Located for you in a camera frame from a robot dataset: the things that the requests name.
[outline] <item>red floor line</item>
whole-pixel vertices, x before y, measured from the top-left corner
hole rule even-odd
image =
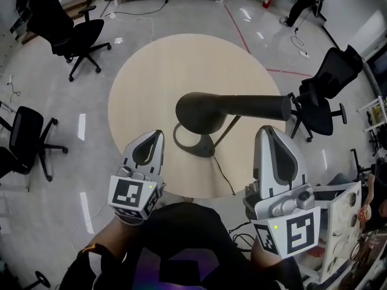
[[[241,30],[239,29],[238,25],[236,24],[235,20],[234,20],[234,17],[232,17],[231,15],[231,12],[230,10],[227,8],[227,6],[224,4],[224,7],[226,8],[228,14],[230,15],[230,18],[232,20],[232,22],[234,23],[234,26],[235,28],[238,30],[238,33],[239,35],[241,36],[241,39],[242,39],[242,42],[243,42],[243,45],[246,49],[246,51],[251,54],[247,44],[246,44],[246,41],[244,40],[244,37],[241,33]],[[298,73],[298,72],[292,72],[292,71],[282,71],[282,70],[276,70],[276,69],[266,69],[268,72],[276,72],[276,73],[286,73],[286,74],[294,74],[294,75],[300,75],[300,76],[305,76],[305,77],[313,77],[312,75],[309,75],[309,74],[304,74],[304,73]]]

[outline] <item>fire extinguisher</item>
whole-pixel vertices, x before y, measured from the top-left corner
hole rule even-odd
[[[264,3],[263,3],[262,6],[263,6],[264,8],[268,8],[269,5],[272,3],[272,1],[273,1],[273,0],[264,0]]]

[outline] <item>chair wheel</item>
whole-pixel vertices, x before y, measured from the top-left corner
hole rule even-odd
[[[41,272],[35,271],[35,275],[36,275],[37,279],[41,282],[42,285],[44,285],[46,288],[51,287],[50,282],[47,280],[47,278]]]

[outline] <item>light wood tabletop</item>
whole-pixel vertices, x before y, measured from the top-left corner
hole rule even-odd
[[[174,143],[177,101],[188,92],[221,95],[279,95],[266,69],[242,48],[202,34],[156,40],[131,56],[117,74],[109,96],[109,125],[119,151],[141,134],[160,129],[165,136],[161,175],[166,190],[188,198],[232,194],[214,158],[184,152]],[[211,135],[219,138],[233,116]],[[254,139],[263,125],[285,131],[285,122],[242,117],[216,148],[215,156],[235,192],[253,181]],[[183,127],[177,138],[193,145],[200,136]]]

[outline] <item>black office chair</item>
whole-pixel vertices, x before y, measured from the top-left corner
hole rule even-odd
[[[334,98],[362,69],[362,58],[351,46],[346,51],[330,48],[317,74],[302,81],[300,96],[296,97],[293,93],[288,95],[296,107],[291,113],[297,117],[291,138],[294,138],[301,123],[309,133],[309,143],[313,139],[311,131],[322,135],[333,134],[333,116],[342,116],[346,124],[343,104],[340,103],[340,110],[331,112],[327,99]]]
[[[45,143],[51,125],[57,125],[58,120],[51,118],[41,135],[43,116],[33,109],[21,106],[16,112],[12,127],[1,117],[0,124],[11,132],[10,150],[0,147],[0,178],[11,171],[23,175],[29,174],[36,155],[39,155],[44,175],[48,181],[52,181],[53,177],[47,173],[45,150],[62,149],[63,153],[68,153],[68,149],[64,146]]]
[[[102,19],[90,20],[89,11],[94,10],[95,6],[79,11],[79,14],[85,15],[86,21],[76,26],[58,0],[31,0],[30,8],[32,17],[27,28],[49,41],[53,54],[64,56],[67,63],[70,63],[73,57],[78,57],[68,77],[69,81],[74,80],[73,73],[83,58],[87,58],[96,66],[97,73],[101,72],[101,68],[91,58],[90,53],[103,47],[111,50],[111,45],[103,43],[92,47],[104,24]]]

